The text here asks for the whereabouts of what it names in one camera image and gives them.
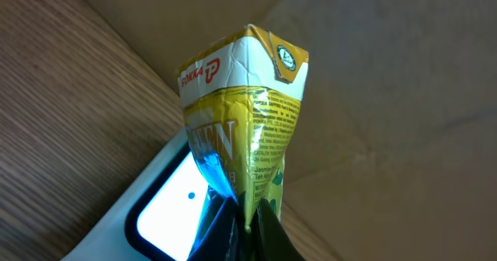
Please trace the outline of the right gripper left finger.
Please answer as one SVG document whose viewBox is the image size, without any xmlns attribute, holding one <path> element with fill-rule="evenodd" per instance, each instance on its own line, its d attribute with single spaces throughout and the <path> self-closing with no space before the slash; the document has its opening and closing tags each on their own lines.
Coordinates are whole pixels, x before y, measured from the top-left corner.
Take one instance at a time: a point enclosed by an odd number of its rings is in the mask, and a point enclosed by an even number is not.
<svg viewBox="0 0 497 261">
<path fill-rule="evenodd" d="M 232 198 L 214 195 L 207 201 L 188 261 L 242 260 L 242 216 Z"/>
</svg>

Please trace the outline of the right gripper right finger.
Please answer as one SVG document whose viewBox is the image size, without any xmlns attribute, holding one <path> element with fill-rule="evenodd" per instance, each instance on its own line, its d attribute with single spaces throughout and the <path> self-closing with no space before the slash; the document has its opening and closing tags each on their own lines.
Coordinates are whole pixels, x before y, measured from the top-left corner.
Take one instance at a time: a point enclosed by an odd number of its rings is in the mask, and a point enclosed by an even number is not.
<svg viewBox="0 0 497 261">
<path fill-rule="evenodd" d="M 256 208 L 252 237 L 255 261 L 304 261 L 266 199 Z"/>
</svg>

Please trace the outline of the green tea carton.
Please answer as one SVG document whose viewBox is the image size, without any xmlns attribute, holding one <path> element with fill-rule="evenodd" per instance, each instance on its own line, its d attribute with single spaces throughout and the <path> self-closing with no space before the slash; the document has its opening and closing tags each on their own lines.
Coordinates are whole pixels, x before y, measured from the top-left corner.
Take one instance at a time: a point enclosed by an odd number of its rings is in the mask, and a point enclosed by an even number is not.
<svg viewBox="0 0 497 261">
<path fill-rule="evenodd" d="M 246 232 L 261 200 L 280 213 L 308 67 L 306 50 L 248 24 L 176 72 L 193 157 L 210 186 L 237 202 Z"/>
</svg>

